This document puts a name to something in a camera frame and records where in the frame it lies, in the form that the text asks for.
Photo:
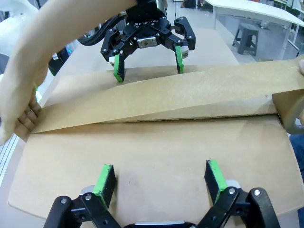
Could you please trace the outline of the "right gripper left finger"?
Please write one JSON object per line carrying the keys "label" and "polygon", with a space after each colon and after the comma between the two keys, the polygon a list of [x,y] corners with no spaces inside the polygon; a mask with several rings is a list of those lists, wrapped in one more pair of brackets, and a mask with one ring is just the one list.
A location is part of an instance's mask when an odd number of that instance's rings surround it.
{"label": "right gripper left finger", "polygon": [[119,228],[120,225],[108,211],[117,180],[114,166],[105,164],[92,192],[76,199],[57,197],[44,224],[45,228],[79,228],[91,221],[96,228]]}

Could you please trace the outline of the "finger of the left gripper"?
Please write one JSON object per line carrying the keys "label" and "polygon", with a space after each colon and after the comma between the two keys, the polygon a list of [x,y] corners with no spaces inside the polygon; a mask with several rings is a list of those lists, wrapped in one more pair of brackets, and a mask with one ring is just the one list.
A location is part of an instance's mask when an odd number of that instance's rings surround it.
{"label": "finger of the left gripper", "polygon": [[114,77],[118,82],[125,79],[125,59],[136,49],[137,44],[134,41],[136,28],[125,28],[120,31],[114,28],[107,30],[101,47],[101,54],[104,59],[114,67]]}
{"label": "finger of the left gripper", "polygon": [[175,19],[174,25],[168,22],[165,30],[165,47],[175,53],[178,74],[184,73],[183,60],[195,46],[196,36],[186,17]]}

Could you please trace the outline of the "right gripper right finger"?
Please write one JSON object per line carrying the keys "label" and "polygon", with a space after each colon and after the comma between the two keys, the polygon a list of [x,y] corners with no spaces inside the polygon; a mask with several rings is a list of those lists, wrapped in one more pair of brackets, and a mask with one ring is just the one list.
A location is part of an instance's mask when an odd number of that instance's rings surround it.
{"label": "right gripper right finger", "polygon": [[204,179],[213,206],[198,228],[223,228],[231,216],[240,217],[247,228],[279,228],[270,198],[263,188],[245,192],[229,186],[216,160],[207,160]]}

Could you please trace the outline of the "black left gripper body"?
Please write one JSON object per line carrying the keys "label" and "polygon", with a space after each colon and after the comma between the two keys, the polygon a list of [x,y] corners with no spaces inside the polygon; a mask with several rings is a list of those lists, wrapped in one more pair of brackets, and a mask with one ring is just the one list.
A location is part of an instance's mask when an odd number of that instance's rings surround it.
{"label": "black left gripper body", "polygon": [[120,49],[158,45],[171,49],[171,23],[166,18],[167,7],[167,4],[138,4],[127,9]]}

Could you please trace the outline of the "person's right hand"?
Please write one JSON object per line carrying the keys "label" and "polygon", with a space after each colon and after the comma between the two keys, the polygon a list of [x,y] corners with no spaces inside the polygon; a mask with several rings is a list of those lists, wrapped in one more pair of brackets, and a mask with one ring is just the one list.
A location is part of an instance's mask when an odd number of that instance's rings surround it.
{"label": "person's right hand", "polygon": [[41,106],[37,101],[35,93],[33,93],[28,105],[26,106],[26,109],[18,118],[18,122],[29,131],[32,131],[40,114],[40,111]]}

